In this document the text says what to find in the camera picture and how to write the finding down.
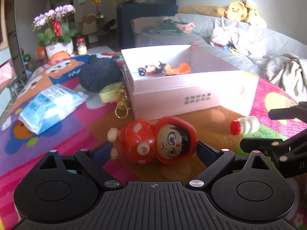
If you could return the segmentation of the small white yogurt bottle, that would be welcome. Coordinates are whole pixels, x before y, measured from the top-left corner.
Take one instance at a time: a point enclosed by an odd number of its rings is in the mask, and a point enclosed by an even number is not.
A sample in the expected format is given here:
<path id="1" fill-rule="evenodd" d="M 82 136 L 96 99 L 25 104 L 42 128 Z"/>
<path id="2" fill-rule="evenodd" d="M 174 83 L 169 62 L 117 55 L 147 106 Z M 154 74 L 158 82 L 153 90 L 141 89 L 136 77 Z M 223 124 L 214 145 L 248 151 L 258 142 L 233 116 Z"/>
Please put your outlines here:
<path id="1" fill-rule="evenodd" d="M 241 117 L 230 123 L 230 132 L 233 135 L 247 135 L 259 130 L 260 123 L 257 117 Z"/>

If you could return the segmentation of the red hooded doll figure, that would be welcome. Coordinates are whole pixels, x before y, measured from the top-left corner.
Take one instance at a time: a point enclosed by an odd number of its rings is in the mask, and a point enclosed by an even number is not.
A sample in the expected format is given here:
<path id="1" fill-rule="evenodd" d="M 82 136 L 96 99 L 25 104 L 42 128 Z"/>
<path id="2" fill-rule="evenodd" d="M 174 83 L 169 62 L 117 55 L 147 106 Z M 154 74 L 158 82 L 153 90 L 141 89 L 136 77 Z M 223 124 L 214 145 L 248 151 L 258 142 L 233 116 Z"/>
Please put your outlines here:
<path id="1" fill-rule="evenodd" d="M 111 159 L 121 156 L 140 165 L 154 159 L 163 164 L 184 161 L 198 144 L 194 126 L 172 116 L 162 117 L 155 124 L 137 119 L 122 129 L 110 128 L 107 139 L 113 143 Z"/>

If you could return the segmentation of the blue wet wipes pack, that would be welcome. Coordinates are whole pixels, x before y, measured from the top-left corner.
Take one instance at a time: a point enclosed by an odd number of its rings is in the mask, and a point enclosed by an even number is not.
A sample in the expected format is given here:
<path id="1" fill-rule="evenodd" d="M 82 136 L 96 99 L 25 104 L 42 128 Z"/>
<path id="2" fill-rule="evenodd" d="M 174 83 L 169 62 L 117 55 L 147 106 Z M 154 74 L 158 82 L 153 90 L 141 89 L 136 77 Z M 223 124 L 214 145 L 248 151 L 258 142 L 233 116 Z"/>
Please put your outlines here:
<path id="1" fill-rule="evenodd" d="M 65 119 L 87 98 L 84 92 L 56 84 L 36 95 L 18 119 L 28 130 L 39 135 Z"/>

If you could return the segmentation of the yellow keychain charm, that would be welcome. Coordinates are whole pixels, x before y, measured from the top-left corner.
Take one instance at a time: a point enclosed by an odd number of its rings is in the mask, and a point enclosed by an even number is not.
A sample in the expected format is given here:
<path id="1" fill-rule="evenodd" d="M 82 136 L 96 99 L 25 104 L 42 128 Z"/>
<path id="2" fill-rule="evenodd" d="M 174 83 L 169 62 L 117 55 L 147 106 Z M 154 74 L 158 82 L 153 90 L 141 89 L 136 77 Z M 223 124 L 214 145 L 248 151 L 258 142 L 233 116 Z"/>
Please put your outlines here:
<path id="1" fill-rule="evenodd" d="M 125 119 L 130 111 L 130 99 L 127 96 L 126 88 L 122 82 L 107 85 L 99 92 L 102 103 L 114 103 L 115 115 L 119 119 Z"/>

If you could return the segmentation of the black plush toy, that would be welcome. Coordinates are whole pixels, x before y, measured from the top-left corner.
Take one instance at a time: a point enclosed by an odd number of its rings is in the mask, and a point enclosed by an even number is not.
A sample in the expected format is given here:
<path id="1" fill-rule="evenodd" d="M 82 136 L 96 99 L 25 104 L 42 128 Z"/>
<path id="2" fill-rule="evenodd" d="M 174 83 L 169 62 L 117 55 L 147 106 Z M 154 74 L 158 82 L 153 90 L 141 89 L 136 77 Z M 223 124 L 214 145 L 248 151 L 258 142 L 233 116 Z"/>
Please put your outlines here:
<path id="1" fill-rule="evenodd" d="M 80 70 L 80 85 L 89 92 L 99 93 L 106 86 L 123 80 L 121 67 L 120 56 L 99 58 L 91 55 Z"/>

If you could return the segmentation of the orange haired small doll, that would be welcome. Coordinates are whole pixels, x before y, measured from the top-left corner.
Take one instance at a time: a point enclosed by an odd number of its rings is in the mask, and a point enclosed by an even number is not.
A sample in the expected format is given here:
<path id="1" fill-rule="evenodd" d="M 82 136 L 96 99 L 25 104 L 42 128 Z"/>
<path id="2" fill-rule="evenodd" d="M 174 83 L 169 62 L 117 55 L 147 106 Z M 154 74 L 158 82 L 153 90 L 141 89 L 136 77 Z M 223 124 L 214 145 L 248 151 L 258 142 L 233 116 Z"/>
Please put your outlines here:
<path id="1" fill-rule="evenodd" d="M 172 68 L 171 65 L 159 62 L 159 65 L 145 65 L 138 69 L 140 76 L 152 74 L 165 74 L 166 76 L 189 74 L 191 67 L 187 63 L 181 63 L 179 67 Z"/>

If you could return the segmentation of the colourful cartoon play mat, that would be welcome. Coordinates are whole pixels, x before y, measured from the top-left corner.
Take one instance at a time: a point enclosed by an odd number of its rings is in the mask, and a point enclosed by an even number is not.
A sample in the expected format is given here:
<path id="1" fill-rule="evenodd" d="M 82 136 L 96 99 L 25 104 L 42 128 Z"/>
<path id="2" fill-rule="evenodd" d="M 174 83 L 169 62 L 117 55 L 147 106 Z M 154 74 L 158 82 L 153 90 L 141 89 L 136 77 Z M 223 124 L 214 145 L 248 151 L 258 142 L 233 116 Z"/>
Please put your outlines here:
<path id="1" fill-rule="evenodd" d="M 172 116 L 193 125 L 198 142 L 235 153 L 229 174 L 209 188 L 186 187 L 207 168 L 196 151 L 173 164 L 110 158 L 103 169 L 121 188 L 97 185 L 74 154 L 108 141 L 110 128 L 135 122 L 133 110 L 118 119 L 115 104 L 82 103 L 39 135 L 18 119 L 36 95 L 53 85 L 84 92 L 78 76 L 89 57 L 39 68 L 35 87 L 12 106 L 1 130 L 1 229 L 306 229 L 306 208 L 300 207 L 305 174 L 285 179 L 270 157 L 240 148 L 243 138 L 286 141 L 306 129 L 306 121 L 297 118 L 269 119 L 270 110 L 298 103 L 260 78 L 248 116 L 222 106 Z M 257 117 L 259 130 L 233 135 L 230 123 L 249 116 Z"/>

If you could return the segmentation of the grey covered sofa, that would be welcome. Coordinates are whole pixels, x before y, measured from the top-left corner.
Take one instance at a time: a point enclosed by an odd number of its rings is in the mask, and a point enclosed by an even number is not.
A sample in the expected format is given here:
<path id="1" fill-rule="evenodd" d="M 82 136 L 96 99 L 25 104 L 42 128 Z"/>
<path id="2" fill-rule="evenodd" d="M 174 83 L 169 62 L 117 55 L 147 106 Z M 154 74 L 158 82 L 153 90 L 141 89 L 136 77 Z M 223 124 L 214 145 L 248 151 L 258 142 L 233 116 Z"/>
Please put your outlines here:
<path id="1" fill-rule="evenodd" d="M 137 35 L 135 46 L 196 45 L 306 101 L 306 45 L 279 32 L 225 17 L 176 14 L 163 19 L 195 24 L 193 34 Z"/>

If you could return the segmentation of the pink cardboard box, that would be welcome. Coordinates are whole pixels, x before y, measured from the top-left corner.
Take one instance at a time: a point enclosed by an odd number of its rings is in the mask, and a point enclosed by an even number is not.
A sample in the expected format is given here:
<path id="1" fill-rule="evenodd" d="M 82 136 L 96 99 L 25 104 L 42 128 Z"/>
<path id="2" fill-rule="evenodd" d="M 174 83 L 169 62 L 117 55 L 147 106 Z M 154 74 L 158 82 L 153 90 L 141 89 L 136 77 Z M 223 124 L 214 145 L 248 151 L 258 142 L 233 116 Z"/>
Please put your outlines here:
<path id="1" fill-rule="evenodd" d="M 136 119 L 160 119 L 222 106 L 248 116 L 258 77 L 190 45 L 123 49 L 123 72 Z M 165 63 L 191 67 L 188 74 L 140 76 L 138 69 Z"/>

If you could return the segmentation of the white tv shelf unit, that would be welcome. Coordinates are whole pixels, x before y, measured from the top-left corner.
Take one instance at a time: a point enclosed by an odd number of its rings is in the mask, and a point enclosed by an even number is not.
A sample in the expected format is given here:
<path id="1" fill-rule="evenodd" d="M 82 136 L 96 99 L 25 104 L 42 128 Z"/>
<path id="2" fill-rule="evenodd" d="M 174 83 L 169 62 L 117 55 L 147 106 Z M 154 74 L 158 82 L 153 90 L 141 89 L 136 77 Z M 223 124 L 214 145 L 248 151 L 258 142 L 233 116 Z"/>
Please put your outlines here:
<path id="1" fill-rule="evenodd" d="M 7 62 L 9 59 L 12 60 L 12 55 L 11 55 L 9 47 L 6 47 L 1 50 L 1 64 Z M 16 81 L 17 78 L 18 78 L 18 75 L 16 74 L 14 79 L 1 85 L 1 117 L 5 116 L 5 114 L 8 112 L 8 107 L 10 105 L 10 102 L 12 101 L 12 92 L 11 92 L 10 87 L 13 85 L 14 81 Z"/>

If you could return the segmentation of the orange pumpkin bucket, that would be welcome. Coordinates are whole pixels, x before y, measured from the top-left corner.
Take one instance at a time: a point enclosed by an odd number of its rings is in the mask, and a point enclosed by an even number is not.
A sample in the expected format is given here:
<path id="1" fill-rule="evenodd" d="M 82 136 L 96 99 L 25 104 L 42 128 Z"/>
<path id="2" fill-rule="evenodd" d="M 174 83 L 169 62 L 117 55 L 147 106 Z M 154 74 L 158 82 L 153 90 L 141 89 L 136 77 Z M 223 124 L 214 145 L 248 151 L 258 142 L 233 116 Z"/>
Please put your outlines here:
<path id="1" fill-rule="evenodd" d="M 50 58 L 50 62 L 56 62 L 56 61 L 69 59 L 69 58 L 71 58 L 71 55 L 68 52 L 59 51 L 52 55 L 52 57 Z"/>

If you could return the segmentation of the clear jar red lid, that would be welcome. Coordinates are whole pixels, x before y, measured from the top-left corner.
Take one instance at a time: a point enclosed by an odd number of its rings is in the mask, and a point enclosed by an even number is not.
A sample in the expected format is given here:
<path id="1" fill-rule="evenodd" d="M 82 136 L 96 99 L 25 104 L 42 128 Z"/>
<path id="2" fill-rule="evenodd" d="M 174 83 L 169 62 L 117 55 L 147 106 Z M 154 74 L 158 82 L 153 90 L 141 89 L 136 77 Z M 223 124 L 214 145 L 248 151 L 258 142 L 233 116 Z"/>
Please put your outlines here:
<path id="1" fill-rule="evenodd" d="M 78 51 L 79 56 L 87 54 L 87 47 L 86 47 L 85 38 L 77 39 L 77 51 Z"/>

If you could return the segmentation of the yellow duck plush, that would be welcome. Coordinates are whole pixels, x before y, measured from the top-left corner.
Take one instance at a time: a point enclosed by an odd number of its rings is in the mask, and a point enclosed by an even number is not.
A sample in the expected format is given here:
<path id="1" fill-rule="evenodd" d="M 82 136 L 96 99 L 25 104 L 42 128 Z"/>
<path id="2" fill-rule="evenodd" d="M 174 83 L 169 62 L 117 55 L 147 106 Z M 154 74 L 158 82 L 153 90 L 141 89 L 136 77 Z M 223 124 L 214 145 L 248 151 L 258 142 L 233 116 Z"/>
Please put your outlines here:
<path id="1" fill-rule="evenodd" d="M 241 1 L 231 2 L 225 10 L 225 17 L 229 20 L 245 22 L 248 15 L 245 4 Z"/>

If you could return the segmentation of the pink paper bag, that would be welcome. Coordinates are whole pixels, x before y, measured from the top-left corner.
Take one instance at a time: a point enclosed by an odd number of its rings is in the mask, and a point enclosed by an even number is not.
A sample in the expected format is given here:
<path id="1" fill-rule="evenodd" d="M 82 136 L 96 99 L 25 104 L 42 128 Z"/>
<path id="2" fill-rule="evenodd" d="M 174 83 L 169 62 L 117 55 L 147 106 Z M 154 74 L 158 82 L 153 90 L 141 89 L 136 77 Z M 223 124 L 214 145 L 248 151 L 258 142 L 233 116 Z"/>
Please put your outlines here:
<path id="1" fill-rule="evenodd" d="M 3 85 L 12 79 L 14 79 L 16 76 L 14 65 L 12 63 L 12 60 L 9 59 L 7 62 L 1 64 L 0 67 L 0 85 Z"/>

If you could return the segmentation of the pink orchid potted plant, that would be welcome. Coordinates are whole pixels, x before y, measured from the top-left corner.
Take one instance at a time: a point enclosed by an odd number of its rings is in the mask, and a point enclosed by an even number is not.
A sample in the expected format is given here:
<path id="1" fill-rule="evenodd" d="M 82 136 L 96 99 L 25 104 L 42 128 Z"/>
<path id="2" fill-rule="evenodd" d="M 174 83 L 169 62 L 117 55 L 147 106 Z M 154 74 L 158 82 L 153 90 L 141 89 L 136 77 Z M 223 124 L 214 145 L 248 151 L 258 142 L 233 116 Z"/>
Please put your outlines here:
<path id="1" fill-rule="evenodd" d="M 34 18 L 32 29 L 40 30 L 37 34 L 39 45 L 43 46 L 48 59 L 54 54 L 65 51 L 73 53 L 73 37 L 78 33 L 68 23 L 68 17 L 75 13 L 75 7 L 71 4 L 58 6 Z"/>

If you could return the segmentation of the beige dining chair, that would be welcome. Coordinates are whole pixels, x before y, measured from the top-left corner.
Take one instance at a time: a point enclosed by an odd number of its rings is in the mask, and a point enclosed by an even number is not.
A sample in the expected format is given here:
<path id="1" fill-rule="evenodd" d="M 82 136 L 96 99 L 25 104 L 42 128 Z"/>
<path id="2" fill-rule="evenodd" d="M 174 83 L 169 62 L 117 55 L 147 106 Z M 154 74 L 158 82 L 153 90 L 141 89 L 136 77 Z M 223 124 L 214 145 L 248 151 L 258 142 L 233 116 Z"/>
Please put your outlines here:
<path id="1" fill-rule="evenodd" d="M 97 17 L 95 13 L 85 15 L 82 20 L 82 35 L 87 36 L 89 43 L 99 42 Z"/>

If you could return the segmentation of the yellow pillow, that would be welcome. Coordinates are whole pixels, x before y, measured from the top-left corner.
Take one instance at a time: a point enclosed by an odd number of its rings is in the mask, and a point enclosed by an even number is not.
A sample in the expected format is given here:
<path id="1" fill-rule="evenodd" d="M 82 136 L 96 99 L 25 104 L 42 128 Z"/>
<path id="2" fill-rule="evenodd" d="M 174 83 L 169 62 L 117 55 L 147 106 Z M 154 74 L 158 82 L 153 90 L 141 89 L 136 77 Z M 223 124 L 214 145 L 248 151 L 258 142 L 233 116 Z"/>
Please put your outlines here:
<path id="1" fill-rule="evenodd" d="M 211 17 L 223 17 L 226 9 L 219 6 L 187 5 L 178 9 L 178 14 L 196 14 Z"/>

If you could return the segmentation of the green clothing on sofa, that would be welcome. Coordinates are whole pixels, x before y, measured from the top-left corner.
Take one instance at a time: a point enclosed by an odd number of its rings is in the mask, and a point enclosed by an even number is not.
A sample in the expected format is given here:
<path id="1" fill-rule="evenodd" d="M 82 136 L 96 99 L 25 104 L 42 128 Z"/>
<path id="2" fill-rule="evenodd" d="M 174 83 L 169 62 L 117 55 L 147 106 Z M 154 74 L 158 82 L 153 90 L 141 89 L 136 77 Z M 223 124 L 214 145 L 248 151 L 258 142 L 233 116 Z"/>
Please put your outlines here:
<path id="1" fill-rule="evenodd" d="M 193 34 L 195 24 L 192 22 L 185 23 L 174 21 L 171 19 L 163 19 L 161 25 L 154 29 L 145 29 L 145 33 L 166 36 L 180 36 L 185 34 Z"/>

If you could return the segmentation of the dark blue cabinet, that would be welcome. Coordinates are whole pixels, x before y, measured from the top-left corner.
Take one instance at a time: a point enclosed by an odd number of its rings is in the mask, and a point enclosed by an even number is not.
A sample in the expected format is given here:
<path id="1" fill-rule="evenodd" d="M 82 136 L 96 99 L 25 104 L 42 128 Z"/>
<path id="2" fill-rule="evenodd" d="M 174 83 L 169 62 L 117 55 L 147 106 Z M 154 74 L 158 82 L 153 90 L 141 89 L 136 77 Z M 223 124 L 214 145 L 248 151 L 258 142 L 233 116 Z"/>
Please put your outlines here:
<path id="1" fill-rule="evenodd" d="M 172 4 L 122 4 L 116 10 L 120 48 L 135 47 L 138 34 L 160 27 L 162 19 L 174 16 L 177 10 L 178 6 Z"/>

